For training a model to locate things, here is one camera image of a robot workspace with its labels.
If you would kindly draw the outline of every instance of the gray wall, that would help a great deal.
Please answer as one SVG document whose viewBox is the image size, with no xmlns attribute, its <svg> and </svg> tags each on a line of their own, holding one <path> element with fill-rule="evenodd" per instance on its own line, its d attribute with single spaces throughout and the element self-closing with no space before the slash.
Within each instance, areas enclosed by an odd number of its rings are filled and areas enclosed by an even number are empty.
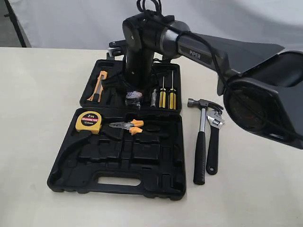
<svg viewBox="0 0 303 227">
<path fill-rule="evenodd" d="M 33 47 L 106 49 L 136 0 L 10 0 Z M 303 50 L 302 0 L 162 0 L 201 34 Z"/>
</svg>

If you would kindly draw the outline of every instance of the tool case compartment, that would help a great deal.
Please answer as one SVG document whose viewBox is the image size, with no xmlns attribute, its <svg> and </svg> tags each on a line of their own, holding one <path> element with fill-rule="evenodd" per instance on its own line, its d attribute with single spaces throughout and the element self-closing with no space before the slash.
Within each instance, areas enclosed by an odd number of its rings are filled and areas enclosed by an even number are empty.
<svg viewBox="0 0 303 227">
<path fill-rule="evenodd" d="M 113 108 L 134 108 L 125 105 L 126 92 L 121 92 L 114 87 L 108 87 L 103 89 L 101 94 L 100 102 L 87 100 L 94 92 L 98 76 L 100 72 L 107 72 L 107 79 L 119 74 L 123 69 L 123 61 L 116 60 L 97 60 L 87 85 L 83 91 L 80 99 L 80 105 L 82 107 L 113 107 Z M 169 90 L 171 89 L 171 72 L 174 71 L 174 88 L 177 93 L 176 109 L 169 109 Z M 166 88 L 166 108 L 159 108 L 159 93 L 162 87 L 163 76 L 165 77 L 165 88 Z M 157 88 L 156 107 L 151 107 L 151 95 L 153 89 Z M 171 63 L 154 63 L 151 70 L 151 84 L 149 88 L 143 94 L 143 101 L 141 110 L 156 110 L 156 111 L 168 111 L 174 113 L 180 113 L 182 108 L 181 101 L 181 78 L 180 78 L 180 67 L 177 64 Z"/>
<path fill-rule="evenodd" d="M 76 131 L 80 114 L 101 114 L 98 135 Z M 143 120 L 149 135 L 108 126 L 112 122 Z M 137 186 L 98 183 L 100 177 L 136 178 Z M 47 180 L 54 192 L 142 194 L 180 200 L 186 191 L 181 116 L 175 113 L 118 108 L 78 109 Z"/>
</svg>

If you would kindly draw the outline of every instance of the wrench jaw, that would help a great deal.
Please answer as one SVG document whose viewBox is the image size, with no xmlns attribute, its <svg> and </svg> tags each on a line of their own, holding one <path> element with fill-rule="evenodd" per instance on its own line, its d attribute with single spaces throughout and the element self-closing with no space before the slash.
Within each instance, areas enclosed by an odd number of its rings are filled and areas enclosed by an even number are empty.
<svg viewBox="0 0 303 227">
<path fill-rule="evenodd" d="M 211 127 L 220 129 L 225 123 L 220 112 L 216 110 L 207 111 L 207 119 Z"/>
</svg>

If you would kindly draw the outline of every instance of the tape measure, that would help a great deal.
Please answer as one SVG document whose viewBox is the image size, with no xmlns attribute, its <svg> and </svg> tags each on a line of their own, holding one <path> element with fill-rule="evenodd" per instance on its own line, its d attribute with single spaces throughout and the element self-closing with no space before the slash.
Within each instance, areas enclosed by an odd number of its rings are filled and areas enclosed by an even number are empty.
<svg viewBox="0 0 303 227">
<path fill-rule="evenodd" d="M 76 130 L 89 130 L 98 134 L 101 128 L 101 115 L 95 111 L 87 111 L 79 115 L 76 122 Z"/>
</svg>

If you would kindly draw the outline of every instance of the pliers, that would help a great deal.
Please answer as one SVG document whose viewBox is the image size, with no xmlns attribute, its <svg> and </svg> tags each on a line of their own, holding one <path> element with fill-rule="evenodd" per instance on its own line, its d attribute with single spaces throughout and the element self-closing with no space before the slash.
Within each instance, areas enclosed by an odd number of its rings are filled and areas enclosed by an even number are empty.
<svg viewBox="0 0 303 227">
<path fill-rule="evenodd" d="M 128 130 L 132 136 L 141 132 L 147 135 L 154 135 L 154 136 L 160 136 L 165 138 L 169 136 L 168 134 L 165 133 L 154 133 L 154 132 L 143 131 L 143 129 L 140 129 L 140 127 L 142 126 L 144 126 L 144 121 L 137 121 L 136 119 L 133 119 L 131 122 L 113 122 L 109 124 L 109 127 L 112 128 L 120 128 L 120 129 Z"/>
</svg>

